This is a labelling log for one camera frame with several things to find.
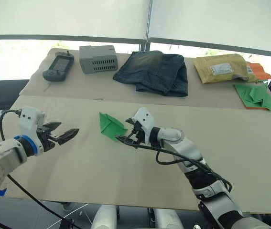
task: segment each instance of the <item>gray box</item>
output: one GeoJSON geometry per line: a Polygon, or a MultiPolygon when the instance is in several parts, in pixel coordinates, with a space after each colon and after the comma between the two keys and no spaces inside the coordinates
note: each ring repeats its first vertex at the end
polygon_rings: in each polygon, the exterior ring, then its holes
{"type": "Polygon", "coordinates": [[[80,46],[80,65],[84,74],[117,70],[117,56],[113,45],[80,46]]]}

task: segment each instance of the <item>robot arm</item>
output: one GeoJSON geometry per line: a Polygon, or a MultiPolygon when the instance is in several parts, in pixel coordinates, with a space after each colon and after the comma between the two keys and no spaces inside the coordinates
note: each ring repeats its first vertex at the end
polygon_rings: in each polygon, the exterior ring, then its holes
{"type": "Polygon", "coordinates": [[[61,123],[43,124],[44,113],[32,107],[19,111],[20,136],[0,142],[0,186],[5,177],[29,156],[39,156],[55,146],[64,144],[75,137],[79,129],[70,129],[61,136],[51,134],[61,123]]]}
{"type": "Polygon", "coordinates": [[[243,216],[230,195],[230,183],[208,167],[199,149],[185,137],[183,131],[155,127],[154,118],[145,107],[140,108],[134,117],[126,122],[134,125],[132,133],[128,137],[119,135],[116,138],[133,147],[140,147],[140,143],[145,143],[152,147],[144,148],[172,152],[174,158],[180,161],[178,166],[189,180],[195,196],[201,200],[198,205],[200,211],[214,228],[271,229],[255,218],[243,216]],[[130,139],[132,135],[136,135],[136,141],[130,139]]]}

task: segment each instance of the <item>green paper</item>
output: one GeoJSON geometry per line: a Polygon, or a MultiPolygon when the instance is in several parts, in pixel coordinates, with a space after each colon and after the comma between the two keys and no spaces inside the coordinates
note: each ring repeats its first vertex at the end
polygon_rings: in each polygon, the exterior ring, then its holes
{"type": "Polygon", "coordinates": [[[128,130],[124,127],[123,123],[108,114],[99,112],[99,120],[101,133],[116,142],[118,139],[115,136],[124,135],[128,130]]]}
{"type": "Polygon", "coordinates": [[[235,84],[240,98],[246,107],[264,107],[271,111],[271,96],[267,92],[267,84],[261,86],[235,84]]]}

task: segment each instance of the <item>table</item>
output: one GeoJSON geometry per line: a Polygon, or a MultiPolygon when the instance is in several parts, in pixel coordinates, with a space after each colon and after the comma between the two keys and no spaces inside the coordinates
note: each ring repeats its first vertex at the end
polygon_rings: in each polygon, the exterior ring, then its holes
{"type": "MultiPolygon", "coordinates": [[[[246,82],[233,80],[202,84],[193,63],[194,58],[185,58],[189,95],[185,98],[177,98],[164,97],[159,94],[147,92],[137,92],[135,91],[135,85],[114,81],[112,78],[115,71],[84,74],[79,64],[79,51],[76,50],[70,50],[70,53],[75,56],[75,62],[66,80],[64,82],[48,82],[42,77],[42,72],[49,68],[56,52],[66,52],[66,50],[51,49],[37,72],[32,75],[26,87],[21,91],[20,95],[59,96],[129,103],[246,109],[233,86],[234,83],[246,82]]],[[[118,66],[120,68],[126,62],[130,54],[117,53],[117,56],[118,66]]]]}
{"type": "MultiPolygon", "coordinates": [[[[271,112],[24,95],[13,108],[24,105],[45,111],[45,122],[62,122],[58,131],[80,129],[70,142],[12,172],[39,199],[196,210],[198,201],[177,165],[161,166],[155,152],[100,133],[99,111],[123,121],[146,106],[158,126],[180,128],[195,142],[208,164],[233,184],[243,211],[271,213],[271,112]]],[[[20,134],[17,122],[13,114],[4,119],[7,139],[20,134]]],[[[2,187],[8,197],[27,198],[7,179],[2,187]]]]}

